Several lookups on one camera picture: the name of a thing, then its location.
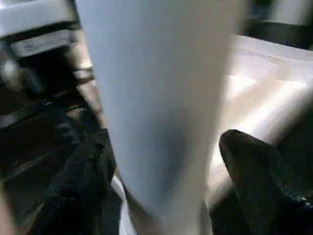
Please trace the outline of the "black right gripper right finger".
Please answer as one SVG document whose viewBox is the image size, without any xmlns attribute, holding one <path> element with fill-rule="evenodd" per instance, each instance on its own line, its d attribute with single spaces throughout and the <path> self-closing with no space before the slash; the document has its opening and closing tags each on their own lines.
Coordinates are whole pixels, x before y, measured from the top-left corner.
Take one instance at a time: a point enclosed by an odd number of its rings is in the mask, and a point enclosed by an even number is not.
<svg viewBox="0 0 313 235">
<path fill-rule="evenodd" d="M 252 234 L 313 233 L 313 187 L 274 146 L 230 129 L 219 149 Z"/>
</svg>

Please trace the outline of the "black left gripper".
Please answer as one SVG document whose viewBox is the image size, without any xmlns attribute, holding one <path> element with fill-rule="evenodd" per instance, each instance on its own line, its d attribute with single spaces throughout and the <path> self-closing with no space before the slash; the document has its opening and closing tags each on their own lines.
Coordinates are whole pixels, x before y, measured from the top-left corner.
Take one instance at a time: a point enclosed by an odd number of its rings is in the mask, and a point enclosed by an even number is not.
<svg viewBox="0 0 313 235">
<path fill-rule="evenodd" d="M 8 103 L 21 98 L 22 117 L 74 112 L 84 133 L 101 129 L 97 109 L 84 93 L 95 80 L 87 47 L 77 29 L 32 29 L 0 39 L 0 84 Z"/>
</svg>

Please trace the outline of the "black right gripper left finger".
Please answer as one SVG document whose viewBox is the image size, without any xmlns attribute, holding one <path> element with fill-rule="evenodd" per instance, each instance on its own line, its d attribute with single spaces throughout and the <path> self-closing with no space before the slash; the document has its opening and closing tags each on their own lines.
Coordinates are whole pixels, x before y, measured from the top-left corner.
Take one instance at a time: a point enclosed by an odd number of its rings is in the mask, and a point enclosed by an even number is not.
<svg viewBox="0 0 313 235">
<path fill-rule="evenodd" d="M 116 235 L 121 199 L 111 186 L 116 169 L 107 129 L 87 137 L 52 178 L 33 235 Z"/>
</svg>

